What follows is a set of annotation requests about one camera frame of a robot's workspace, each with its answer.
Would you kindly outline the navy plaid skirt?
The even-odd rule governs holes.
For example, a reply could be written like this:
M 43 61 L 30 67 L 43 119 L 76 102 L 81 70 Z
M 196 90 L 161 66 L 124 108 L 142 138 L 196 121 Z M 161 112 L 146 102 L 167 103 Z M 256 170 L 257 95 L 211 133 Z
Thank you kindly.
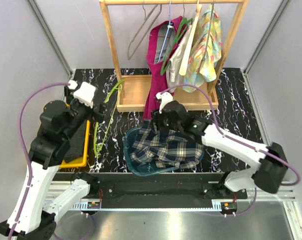
M 203 154 L 203 145 L 188 141 L 173 130 L 155 133 L 152 122 L 147 119 L 133 137 L 126 160 L 139 167 L 152 163 L 156 169 L 190 169 L 201 162 Z

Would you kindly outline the wooden clothes rack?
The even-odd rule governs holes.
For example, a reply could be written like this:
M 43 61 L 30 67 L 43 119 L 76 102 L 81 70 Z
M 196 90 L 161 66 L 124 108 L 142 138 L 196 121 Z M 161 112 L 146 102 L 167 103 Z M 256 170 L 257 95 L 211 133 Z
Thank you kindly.
M 146 98 L 147 98 L 147 93 L 148 90 L 151 86 L 151 76 L 150 75 L 121 75 L 121 70 L 120 70 L 120 65 L 119 65 L 119 60 L 118 60 L 118 55 L 116 51 L 116 44 L 115 44 L 115 37 L 113 34 L 113 29 L 112 29 L 112 24 L 111 24 L 111 19 L 110 19 L 110 14 L 108 10 L 108 6 L 117 6 L 117 5 L 166 5 L 168 4 L 169 1 L 164 1 L 164 0 L 101 0 L 100 1 L 100 7 L 101 7 L 101 12 L 105 24 L 105 29 L 109 41 L 109 46 L 111 50 L 111 55 L 113 59 L 113 64 L 115 68 L 115 73 L 116 73 L 116 78 L 117 81 L 123 80 L 123 90 L 121 93 L 118 93 L 118 103 L 117 103 L 117 109 L 119 112 L 141 112 L 144 110 Z M 233 44 L 234 38 L 236 36 L 236 33 L 238 31 L 238 28 L 240 26 L 240 23 L 242 21 L 243 15 L 245 13 L 245 10 L 247 8 L 247 5 L 249 1 L 243 1 L 243 0 L 238 0 L 238 1 L 232 1 L 232 0 L 227 0 L 227 1 L 221 1 L 221 0 L 203 0 L 199 1 L 199 3 L 203 4 L 210 4 L 210 3 L 215 3 L 215 4 L 234 4 L 237 3 L 237 8 L 235 10 L 228 34 L 226 36 L 226 40 L 223 45 L 222 49 L 222 55 L 221 59 L 218 61 L 215 71 L 216 71 L 216 76 L 218 77 L 221 73 L 221 70 L 223 68 L 223 65 L 227 59 L 227 56 L 229 54 L 230 48 Z M 209 101 L 205 98 L 205 96 L 200 93 L 199 91 L 194 91 L 192 93 L 187 93 L 181 89 L 177 89 L 174 97 L 182 104 L 185 105 L 187 110 L 192 110 L 192 111 L 201 111 L 201 110 L 208 110 L 210 109 L 209 107 Z

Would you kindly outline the dark green hanger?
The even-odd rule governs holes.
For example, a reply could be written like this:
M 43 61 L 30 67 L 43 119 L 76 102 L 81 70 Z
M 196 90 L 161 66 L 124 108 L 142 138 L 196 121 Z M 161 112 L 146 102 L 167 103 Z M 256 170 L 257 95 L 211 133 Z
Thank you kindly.
M 171 65 L 169 59 L 172 54 L 172 51 L 174 47 L 179 43 L 180 39 L 184 36 L 185 32 L 188 29 L 188 25 L 192 24 L 193 18 L 187 19 L 186 17 L 183 17 L 181 20 L 181 23 L 178 27 L 177 33 L 175 34 L 175 38 L 173 40 L 173 43 L 171 44 L 168 52 L 164 55 L 164 60 L 162 63 L 160 74 L 164 75 L 167 68 Z

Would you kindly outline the magenta dress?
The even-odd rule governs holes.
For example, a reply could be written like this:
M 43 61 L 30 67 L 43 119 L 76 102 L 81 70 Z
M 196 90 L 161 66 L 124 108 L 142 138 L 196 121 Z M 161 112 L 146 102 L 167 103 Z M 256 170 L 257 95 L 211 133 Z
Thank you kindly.
M 181 20 L 182 20 L 182 16 L 179 16 L 172 20 L 172 22 L 174 23 L 174 30 L 171 32 L 171 38 L 170 38 L 167 52 L 168 52 L 171 44 L 173 43 L 175 34 L 177 33 Z M 143 119 L 151 118 L 151 112 L 153 110 L 159 108 L 159 102 L 155 99 L 156 94 L 158 92 L 161 92 L 168 88 L 166 75 L 160 74 L 163 61 L 161 61 L 159 63 L 154 62 L 155 56 L 156 56 L 157 42 L 158 42 L 157 35 L 158 35 L 159 29 L 161 28 L 161 26 L 166 23 L 167 23 L 167 21 L 154 27 L 150 31 L 150 34 L 149 34 L 149 43 L 148 43 L 148 50 L 147 50 L 147 55 L 146 55 L 146 62 L 149 66 L 152 79 L 151 79 L 150 90 L 149 90 L 149 93 L 148 93 L 148 96 L 146 99 L 146 103 L 145 103 L 145 107 L 144 107 Z M 178 46 L 178 44 L 174 47 L 171 55 L 173 55 L 177 46 Z

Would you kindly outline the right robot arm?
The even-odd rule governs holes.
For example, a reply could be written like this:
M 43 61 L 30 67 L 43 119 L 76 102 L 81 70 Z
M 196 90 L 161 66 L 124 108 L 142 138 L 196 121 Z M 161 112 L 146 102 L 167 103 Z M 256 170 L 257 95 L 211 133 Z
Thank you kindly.
M 221 197 L 229 198 L 247 187 L 257 187 L 270 194 L 278 192 L 288 169 L 281 145 L 273 142 L 267 146 L 220 129 L 212 122 L 188 113 L 175 100 L 163 109 L 154 110 L 151 119 L 156 133 L 176 131 L 189 141 L 221 150 L 249 165 L 248 169 L 224 174 L 218 185 Z

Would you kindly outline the colourful floral shirt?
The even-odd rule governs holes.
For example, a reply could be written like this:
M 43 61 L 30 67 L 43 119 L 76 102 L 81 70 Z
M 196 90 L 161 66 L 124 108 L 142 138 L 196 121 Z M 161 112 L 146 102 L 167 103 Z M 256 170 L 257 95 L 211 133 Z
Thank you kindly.
M 214 81 L 215 64 L 221 55 L 221 20 L 211 4 L 197 21 L 183 83 L 200 87 Z

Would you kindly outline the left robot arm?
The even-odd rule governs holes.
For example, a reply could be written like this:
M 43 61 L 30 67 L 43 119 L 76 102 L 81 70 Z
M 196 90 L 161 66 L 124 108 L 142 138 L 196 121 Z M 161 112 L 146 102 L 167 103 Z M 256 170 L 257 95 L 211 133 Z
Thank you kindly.
M 22 192 L 12 215 L 0 222 L 1 235 L 20 240 L 48 240 L 57 223 L 78 201 L 98 195 L 98 178 L 82 172 L 62 194 L 45 203 L 51 182 L 71 147 L 71 138 L 87 120 L 101 122 L 105 109 L 105 103 L 94 111 L 76 99 L 70 106 L 62 100 L 44 106 L 39 131 L 26 154 L 31 164 Z

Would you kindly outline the teal transparent plastic basin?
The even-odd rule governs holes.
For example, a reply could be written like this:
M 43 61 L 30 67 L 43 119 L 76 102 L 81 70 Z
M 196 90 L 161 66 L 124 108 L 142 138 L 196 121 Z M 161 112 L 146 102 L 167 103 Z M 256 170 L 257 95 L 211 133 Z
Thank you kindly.
M 128 156 L 128 150 L 129 147 L 132 145 L 133 143 L 133 137 L 136 136 L 137 134 L 137 130 L 140 128 L 136 127 L 133 128 L 129 131 L 127 131 L 124 140 L 123 140 L 123 146 L 124 146 L 124 157 L 125 157 L 125 161 L 127 164 L 127 168 L 129 169 L 130 172 L 132 172 L 133 174 L 140 176 L 140 177 L 146 177 L 146 176 L 151 176 L 151 175 L 155 175 L 155 174 L 161 174 L 161 173 L 166 173 L 166 172 L 171 172 L 171 171 L 177 171 L 177 170 L 185 170 L 185 169 L 177 169 L 174 167 L 169 167 L 169 168 L 165 168 L 165 169 L 156 169 L 155 168 L 155 164 L 148 164 L 145 167 L 143 166 L 137 166 L 136 163 L 132 163 L 130 160 L 126 160 L 126 157 Z

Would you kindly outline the cream wooden hanger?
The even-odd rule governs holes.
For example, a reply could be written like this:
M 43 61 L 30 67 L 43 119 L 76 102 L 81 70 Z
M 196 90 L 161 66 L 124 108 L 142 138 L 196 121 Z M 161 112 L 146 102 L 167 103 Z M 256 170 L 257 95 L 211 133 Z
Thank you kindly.
M 188 38 L 187 45 L 186 45 L 184 55 L 183 55 L 181 65 L 180 65 L 179 74 L 181 76 L 186 75 L 188 61 L 189 61 L 190 52 L 191 52 L 191 48 L 192 48 L 192 43 L 193 43 L 193 39 L 194 39 L 194 35 L 195 35 L 196 25 L 197 25 L 198 20 L 199 20 L 201 9 L 202 9 L 202 5 L 199 3 L 199 1 L 197 1 L 196 15 L 195 15 L 195 18 L 193 20 L 192 27 L 190 29 L 189 38 Z

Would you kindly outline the dark grey striped cloth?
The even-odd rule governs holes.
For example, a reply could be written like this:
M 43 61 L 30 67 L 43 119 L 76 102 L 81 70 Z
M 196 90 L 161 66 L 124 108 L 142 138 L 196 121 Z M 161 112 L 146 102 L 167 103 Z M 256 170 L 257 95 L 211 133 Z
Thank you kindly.
M 87 122 L 85 121 L 70 139 L 70 149 L 64 156 L 64 161 L 66 163 L 70 163 L 71 161 L 83 156 L 86 138 L 86 125 Z

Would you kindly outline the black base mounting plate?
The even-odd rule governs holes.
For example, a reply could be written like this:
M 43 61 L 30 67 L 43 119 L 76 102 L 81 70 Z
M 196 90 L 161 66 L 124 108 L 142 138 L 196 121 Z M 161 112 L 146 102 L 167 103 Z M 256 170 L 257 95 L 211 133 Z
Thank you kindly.
M 201 209 L 212 200 L 245 200 L 247 193 L 219 190 L 220 173 L 161 173 L 137 176 L 131 173 L 97 173 L 103 191 L 103 209 Z

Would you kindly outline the yellow plastic tray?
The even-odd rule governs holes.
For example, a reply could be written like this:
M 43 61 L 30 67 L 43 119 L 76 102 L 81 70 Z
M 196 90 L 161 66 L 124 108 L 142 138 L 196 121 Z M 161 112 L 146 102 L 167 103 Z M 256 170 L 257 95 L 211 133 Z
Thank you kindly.
M 60 165 L 60 168 L 82 168 L 87 165 L 88 161 L 88 146 L 89 146 L 89 135 L 90 135 L 90 126 L 91 123 L 88 120 L 86 122 L 86 130 L 85 130 L 85 140 L 84 140 L 84 149 L 83 149 L 83 156 L 78 157 L 74 160 L 72 160 L 69 163 L 66 163 L 65 161 L 62 161 L 62 164 Z

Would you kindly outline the white garment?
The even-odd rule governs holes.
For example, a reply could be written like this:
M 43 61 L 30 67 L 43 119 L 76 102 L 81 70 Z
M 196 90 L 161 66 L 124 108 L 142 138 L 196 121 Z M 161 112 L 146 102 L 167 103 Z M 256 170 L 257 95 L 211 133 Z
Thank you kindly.
M 169 88 L 183 83 L 184 76 L 179 74 L 179 70 L 186 49 L 187 41 L 189 39 L 191 27 L 192 26 L 188 26 L 186 33 L 181 38 L 175 52 L 169 59 L 170 66 L 166 70 L 166 80 Z

